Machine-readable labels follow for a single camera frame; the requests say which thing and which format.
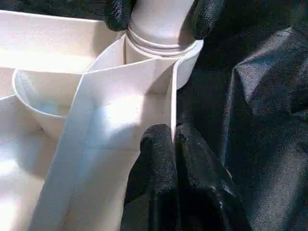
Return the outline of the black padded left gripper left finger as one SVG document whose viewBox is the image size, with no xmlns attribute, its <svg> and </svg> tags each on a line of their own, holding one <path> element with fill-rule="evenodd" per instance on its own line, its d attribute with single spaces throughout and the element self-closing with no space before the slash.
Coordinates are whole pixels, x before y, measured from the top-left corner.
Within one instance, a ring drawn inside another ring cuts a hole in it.
<svg viewBox="0 0 308 231">
<path fill-rule="evenodd" d="M 120 229 L 180 229 L 175 153 L 165 124 L 150 126 L 142 135 L 140 154 L 128 176 Z"/>
</svg>

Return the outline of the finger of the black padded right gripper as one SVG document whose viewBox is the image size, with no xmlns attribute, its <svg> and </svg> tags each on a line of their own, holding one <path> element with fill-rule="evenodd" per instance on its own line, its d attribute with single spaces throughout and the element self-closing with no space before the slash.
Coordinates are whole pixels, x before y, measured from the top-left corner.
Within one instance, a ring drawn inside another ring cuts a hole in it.
<svg viewBox="0 0 308 231">
<path fill-rule="evenodd" d="M 104 10 L 107 27 L 112 31 L 127 30 L 134 6 L 134 0 L 107 0 Z"/>
<path fill-rule="evenodd" d="M 196 40 L 214 39 L 235 33 L 241 25 L 239 0 L 198 0 L 191 14 L 191 31 Z"/>
</svg>

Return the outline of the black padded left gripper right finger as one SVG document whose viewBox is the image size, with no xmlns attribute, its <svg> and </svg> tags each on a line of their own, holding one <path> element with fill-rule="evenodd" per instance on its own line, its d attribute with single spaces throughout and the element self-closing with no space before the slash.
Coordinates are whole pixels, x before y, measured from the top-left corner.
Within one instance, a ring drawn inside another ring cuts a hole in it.
<svg viewBox="0 0 308 231">
<path fill-rule="evenodd" d="M 175 145 L 183 230 L 250 230 L 230 174 L 200 133 L 182 124 Z"/>
</svg>

